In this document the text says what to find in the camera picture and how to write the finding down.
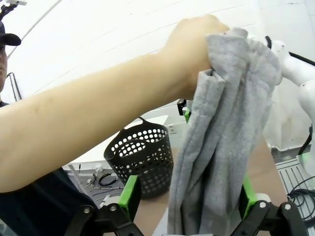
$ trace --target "dark shirt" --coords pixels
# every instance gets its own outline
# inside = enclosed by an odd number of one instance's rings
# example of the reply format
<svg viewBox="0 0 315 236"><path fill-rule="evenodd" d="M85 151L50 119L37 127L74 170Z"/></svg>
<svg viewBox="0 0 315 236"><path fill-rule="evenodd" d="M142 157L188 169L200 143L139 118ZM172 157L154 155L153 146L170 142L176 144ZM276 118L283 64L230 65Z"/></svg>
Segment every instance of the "dark shirt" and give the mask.
<svg viewBox="0 0 315 236"><path fill-rule="evenodd" d="M18 236L64 236L81 205L95 207L59 168L22 189L0 193L0 219Z"/></svg>

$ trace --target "hand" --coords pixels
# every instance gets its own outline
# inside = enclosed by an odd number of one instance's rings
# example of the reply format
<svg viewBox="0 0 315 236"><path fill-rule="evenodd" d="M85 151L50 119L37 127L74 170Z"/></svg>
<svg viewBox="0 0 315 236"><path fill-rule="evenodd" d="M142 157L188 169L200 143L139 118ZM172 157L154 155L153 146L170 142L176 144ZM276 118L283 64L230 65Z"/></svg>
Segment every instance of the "hand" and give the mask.
<svg viewBox="0 0 315 236"><path fill-rule="evenodd" d="M192 99L198 72L211 68L208 58L206 35L229 30L215 16L206 15L182 20L171 33L160 55L169 69L180 71L179 98Z"/></svg>

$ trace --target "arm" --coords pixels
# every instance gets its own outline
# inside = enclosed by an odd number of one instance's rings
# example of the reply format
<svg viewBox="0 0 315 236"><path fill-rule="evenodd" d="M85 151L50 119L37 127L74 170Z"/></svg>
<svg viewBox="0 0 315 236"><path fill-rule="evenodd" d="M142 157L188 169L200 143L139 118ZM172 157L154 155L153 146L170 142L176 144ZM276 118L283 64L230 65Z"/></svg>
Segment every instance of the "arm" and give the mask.
<svg viewBox="0 0 315 236"><path fill-rule="evenodd" d="M192 96L198 71L210 67L205 34L226 30L212 16L183 20L156 55L2 108L0 192L65 165L146 111Z"/></svg>

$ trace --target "perforated plastic basket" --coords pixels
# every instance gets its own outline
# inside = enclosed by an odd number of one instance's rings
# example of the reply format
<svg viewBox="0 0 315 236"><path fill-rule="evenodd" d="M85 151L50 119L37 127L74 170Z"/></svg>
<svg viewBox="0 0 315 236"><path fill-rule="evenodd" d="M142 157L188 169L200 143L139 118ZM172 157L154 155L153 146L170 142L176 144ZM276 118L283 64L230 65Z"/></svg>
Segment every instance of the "perforated plastic basket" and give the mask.
<svg viewBox="0 0 315 236"><path fill-rule="evenodd" d="M142 198L152 198L168 191L173 156L167 128L140 119L142 124L120 131L104 158L124 184L130 175L138 175Z"/></svg>

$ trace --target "forearm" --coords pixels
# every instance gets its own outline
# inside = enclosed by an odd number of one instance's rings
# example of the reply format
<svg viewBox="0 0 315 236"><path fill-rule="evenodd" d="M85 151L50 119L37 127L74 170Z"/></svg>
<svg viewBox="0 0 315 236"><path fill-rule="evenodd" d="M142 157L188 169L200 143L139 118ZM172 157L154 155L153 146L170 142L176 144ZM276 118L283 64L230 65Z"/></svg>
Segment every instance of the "forearm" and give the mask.
<svg viewBox="0 0 315 236"><path fill-rule="evenodd" d="M2 108L0 192L33 182L175 100L183 76L148 55Z"/></svg>

